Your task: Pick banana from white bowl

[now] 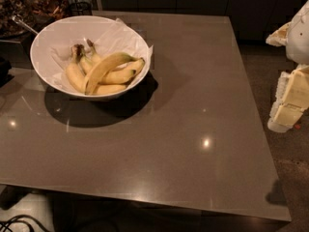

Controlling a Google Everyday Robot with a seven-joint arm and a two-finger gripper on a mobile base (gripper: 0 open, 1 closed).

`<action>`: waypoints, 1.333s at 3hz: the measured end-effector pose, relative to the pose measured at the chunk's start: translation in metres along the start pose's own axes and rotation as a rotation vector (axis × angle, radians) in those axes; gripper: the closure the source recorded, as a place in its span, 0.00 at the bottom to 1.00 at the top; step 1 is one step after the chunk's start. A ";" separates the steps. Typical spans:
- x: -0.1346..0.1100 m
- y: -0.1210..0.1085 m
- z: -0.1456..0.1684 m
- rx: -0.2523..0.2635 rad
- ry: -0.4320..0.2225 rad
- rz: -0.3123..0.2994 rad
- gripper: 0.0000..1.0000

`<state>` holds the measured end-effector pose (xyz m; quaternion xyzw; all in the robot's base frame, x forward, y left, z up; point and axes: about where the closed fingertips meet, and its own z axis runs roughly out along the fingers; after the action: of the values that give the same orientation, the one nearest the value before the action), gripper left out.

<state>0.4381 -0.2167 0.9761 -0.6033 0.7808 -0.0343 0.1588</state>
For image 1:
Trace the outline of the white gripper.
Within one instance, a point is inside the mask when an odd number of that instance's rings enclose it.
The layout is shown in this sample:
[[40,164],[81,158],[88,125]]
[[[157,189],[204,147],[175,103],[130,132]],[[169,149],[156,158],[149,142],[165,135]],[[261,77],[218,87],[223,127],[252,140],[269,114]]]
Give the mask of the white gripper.
[[283,133],[290,130],[309,108],[309,0],[285,23],[270,34],[266,43],[286,46],[290,60],[299,64],[291,73],[281,72],[275,102],[269,112],[267,127]]

